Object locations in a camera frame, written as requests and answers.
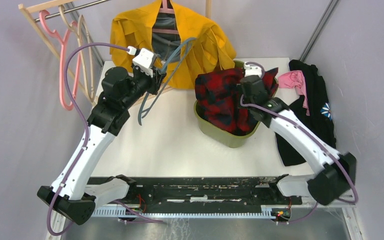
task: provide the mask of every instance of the red plaid shirt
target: red plaid shirt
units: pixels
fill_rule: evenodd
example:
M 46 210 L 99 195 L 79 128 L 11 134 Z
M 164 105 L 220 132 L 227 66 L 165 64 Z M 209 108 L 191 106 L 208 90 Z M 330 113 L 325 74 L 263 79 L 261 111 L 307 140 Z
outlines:
M 266 71 L 262 81 L 270 97 L 278 89 L 275 76 L 278 68 Z M 257 121 L 246 108 L 239 108 L 238 84 L 244 77 L 242 68 L 232 68 L 200 74 L 195 80 L 195 95 L 203 109 L 204 120 L 236 136 L 251 132 Z

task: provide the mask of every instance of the yellow shirt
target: yellow shirt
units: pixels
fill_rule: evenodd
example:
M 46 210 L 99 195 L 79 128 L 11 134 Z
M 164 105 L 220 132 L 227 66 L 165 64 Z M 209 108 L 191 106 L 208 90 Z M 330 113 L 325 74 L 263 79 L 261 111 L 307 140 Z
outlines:
M 156 0 L 141 8 L 118 14 L 112 21 L 110 43 L 124 47 L 146 48 L 152 51 L 152 28 L 161 2 L 161 0 Z M 180 41 L 183 42 L 192 37 L 196 40 L 191 42 L 192 47 L 189 53 L 168 83 L 170 86 L 178 89 L 194 89 L 195 79 L 199 74 L 209 73 L 218 68 L 231 69 L 235 66 L 233 62 L 236 57 L 235 49 L 220 26 L 187 7 L 173 1 L 171 1 L 171 5 Z M 185 47 L 181 50 L 181 56 L 184 55 L 184 51 Z M 116 66 L 132 72 L 134 56 L 115 48 L 110 48 L 109 53 Z M 177 62 L 168 64 L 167 76 L 173 72 L 177 64 Z M 157 68 L 163 66 L 160 59 L 156 60 L 155 66 Z

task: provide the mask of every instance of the white table surface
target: white table surface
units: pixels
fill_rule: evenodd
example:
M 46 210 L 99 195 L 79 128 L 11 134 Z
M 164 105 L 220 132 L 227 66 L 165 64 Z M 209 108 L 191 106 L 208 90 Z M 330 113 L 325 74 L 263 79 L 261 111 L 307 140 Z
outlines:
M 239 60 L 258 62 L 266 70 L 278 67 L 277 76 L 289 71 L 287 57 Z M 112 67 L 112 61 L 105 62 L 100 81 Z M 97 94 L 101 92 L 99 83 Z M 298 95 L 294 89 L 279 88 L 276 97 L 289 105 Z M 203 134 L 194 114 L 195 100 L 194 90 L 168 91 L 142 120 L 142 126 L 137 120 L 140 104 L 130 108 L 129 120 L 102 155 L 92 176 L 257 177 L 313 173 L 307 163 L 285 167 L 275 134 L 264 124 L 239 148 L 229 148 Z

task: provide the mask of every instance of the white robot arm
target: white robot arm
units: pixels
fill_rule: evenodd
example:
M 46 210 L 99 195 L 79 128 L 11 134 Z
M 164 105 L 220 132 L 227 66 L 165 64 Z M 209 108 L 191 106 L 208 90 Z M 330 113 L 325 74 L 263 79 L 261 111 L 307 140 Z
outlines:
M 53 209 L 78 225 L 85 223 L 96 208 L 114 200 L 123 199 L 128 194 L 132 180 L 123 175 L 109 179 L 100 185 L 89 187 L 87 183 L 102 154 L 129 118 L 128 109 L 145 92 L 156 94 L 165 77 L 153 67 L 156 58 L 154 53 L 143 48 L 136 54 L 135 49 L 131 47 L 129 49 L 133 55 L 136 55 L 133 59 L 133 77 L 130 77 L 127 70 L 122 67 L 111 68 L 105 73 L 105 79 L 102 81 L 103 92 L 87 119 L 90 132 L 87 146 L 82 145 L 85 138 L 83 135 L 83 139 L 62 173 L 51 186 L 42 186 L 37 193 L 38 197 L 49 205 L 57 189 L 62 187 Z M 331 156 L 346 166 L 353 181 L 355 158 L 349 153 L 341 155 L 336 149 L 321 141 L 298 120 L 285 103 L 278 98 L 270 99 L 261 76 L 249 71 L 261 72 L 255 67 L 245 68 L 245 77 L 240 83 L 245 102 L 243 106 L 249 109 L 257 121 L 263 122 L 286 139 L 314 171 L 314 175 L 279 177 L 278 190 L 285 197 L 313 196 L 321 204 L 331 203 L 350 188 Z M 250 107 L 250 104 L 261 106 L 283 117 L 272 116 Z M 82 148 L 83 154 L 72 169 L 67 182 L 62 185 L 63 177 Z

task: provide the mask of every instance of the gray wall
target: gray wall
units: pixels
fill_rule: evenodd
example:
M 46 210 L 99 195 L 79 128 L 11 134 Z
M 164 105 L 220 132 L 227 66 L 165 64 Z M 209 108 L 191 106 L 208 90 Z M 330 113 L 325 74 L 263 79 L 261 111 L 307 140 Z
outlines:
M 358 159 L 364 239 L 384 239 L 384 1 L 341 1 L 307 63 L 326 80 L 338 148 Z
M 59 103 L 59 62 L 18 10 L 21 2 L 43 0 L 0 0 L 0 240 L 44 239 L 47 207 L 36 192 L 61 172 L 83 134 L 77 114 Z M 49 25 L 63 27 L 59 19 Z M 87 112 L 82 93 L 78 100 Z
M 93 40 L 110 40 L 111 22 L 122 12 L 154 0 L 112 0 L 83 9 Z M 76 6 L 89 3 L 78 0 Z M 205 0 L 174 0 L 205 15 Z M 218 23 L 236 49 L 238 58 L 298 58 L 329 0 L 213 0 L 211 18 Z M 100 48 L 111 60 L 109 50 Z

